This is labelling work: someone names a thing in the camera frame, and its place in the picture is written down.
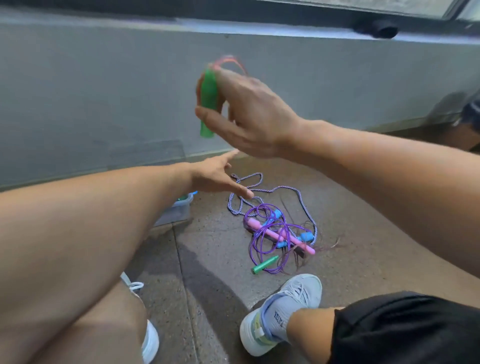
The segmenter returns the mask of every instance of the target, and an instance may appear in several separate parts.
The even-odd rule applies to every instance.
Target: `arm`
[[[251,197],[224,171],[236,152],[1,193],[0,285],[14,282],[15,288],[0,300],[0,342],[24,342],[35,352],[96,303],[119,281],[161,212],[181,195],[198,189]],[[19,322],[33,325],[25,326],[28,334],[15,331]]]
[[[318,169],[426,248],[480,277],[479,156],[303,120],[260,81],[222,69],[216,76],[236,123],[199,106],[195,112],[231,145]]]

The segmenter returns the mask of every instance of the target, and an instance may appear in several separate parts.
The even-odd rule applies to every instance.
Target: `forearm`
[[[84,307],[118,280],[162,210],[191,189],[189,164],[183,163],[4,192],[0,194],[0,281],[7,284],[15,277],[28,282],[29,287],[15,292],[29,292],[32,301],[48,298],[51,290],[65,292],[65,306]],[[36,274],[27,277],[32,271]],[[72,289],[85,297],[79,299],[81,294],[73,294]],[[70,296],[78,302],[69,302]],[[52,297],[62,306],[58,294]],[[8,312],[19,302],[26,304],[13,292],[1,302],[0,311]]]
[[[420,244],[480,277],[480,157],[302,121],[289,159],[371,204]]]

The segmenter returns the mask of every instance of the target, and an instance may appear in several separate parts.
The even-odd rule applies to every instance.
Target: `black shorts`
[[[480,310],[413,292],[336,310],[330,364],[480,363]]]

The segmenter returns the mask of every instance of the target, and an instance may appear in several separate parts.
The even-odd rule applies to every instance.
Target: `person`
[[[214,72],[217,110],[195,108],[212,131],[250,155],[320,170],[435,254],[480,276],[480,157],[307,121],[260,81]],[[228,120],[219,113],[225,100]],[[156,333],[119,277],[130,283],[123,270],[179,196],[200,190],[252,197],[225,173],[236,153],[1,193],[0,282],[9,288],[0,298],[2,363],[151,361]],[[319,309],[321,295],[313,275],[288,280],[242,321],[245,349],[259,356],[288,341],[312,363],[478,361],[476,308],[400,292]]]

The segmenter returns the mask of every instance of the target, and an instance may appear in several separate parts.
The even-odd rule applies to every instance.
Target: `white sock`
[[[305,308],[305,305],[290,296],[277,298],[265,311],[263,324],[270,330],[272,335],[288,342],[287,324],[290,316],[302,308]]]

